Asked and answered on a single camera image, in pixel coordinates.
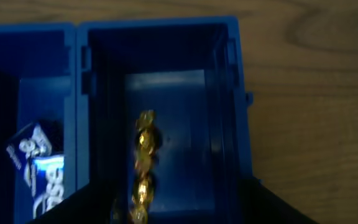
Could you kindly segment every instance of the snack package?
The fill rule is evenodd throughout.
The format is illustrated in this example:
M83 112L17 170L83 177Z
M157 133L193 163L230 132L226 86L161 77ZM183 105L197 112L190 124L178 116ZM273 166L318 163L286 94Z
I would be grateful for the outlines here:
M63 134L56 122L39 121L28 124L7 142L6 151L16 169L31 187L30 165L34 157L50 156L63 146Z
M64 156L36 157L30 173L33 217L37 218L63 201Z

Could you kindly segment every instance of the wooden surface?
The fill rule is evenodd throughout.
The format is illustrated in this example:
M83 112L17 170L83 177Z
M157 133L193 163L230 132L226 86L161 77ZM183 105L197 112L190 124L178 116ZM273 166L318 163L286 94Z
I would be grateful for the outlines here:
M358 223L358 0L0 0L0 24L237 15L255 175L321 223Z

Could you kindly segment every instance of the wood grain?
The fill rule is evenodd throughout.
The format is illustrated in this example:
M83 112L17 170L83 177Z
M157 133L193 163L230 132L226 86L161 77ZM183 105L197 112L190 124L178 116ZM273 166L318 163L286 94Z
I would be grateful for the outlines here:
M254 172L321 223L358 223L358 0L0 0L0 24L236 15Z

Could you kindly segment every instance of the bin compartment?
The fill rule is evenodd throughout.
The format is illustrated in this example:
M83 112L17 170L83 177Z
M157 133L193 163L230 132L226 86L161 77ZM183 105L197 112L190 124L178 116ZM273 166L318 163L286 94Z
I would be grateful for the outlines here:
M65 195L75 190L74 62L71 24L0 26L0 223L32 219L30 188L16 175L5 147L9 137L33 121L62 123Z
M130 207L135 121L155 110L150 222L238 223L237 178L252 169L237 19L90 22L77 35L77 187L115 180Z

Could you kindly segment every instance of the blue plastic bin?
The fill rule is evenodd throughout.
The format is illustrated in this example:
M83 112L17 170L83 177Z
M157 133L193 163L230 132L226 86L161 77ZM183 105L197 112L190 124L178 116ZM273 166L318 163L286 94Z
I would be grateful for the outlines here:
M135 120L162 133L150 223L239 223L252 175L235 17L89 22L77 31L77 187L113 179L131 205Z
M37 119L64 125L65 196L75 175L75 28L71 24L0 26L0 223L32 219L32 197L15 177L4 142Z

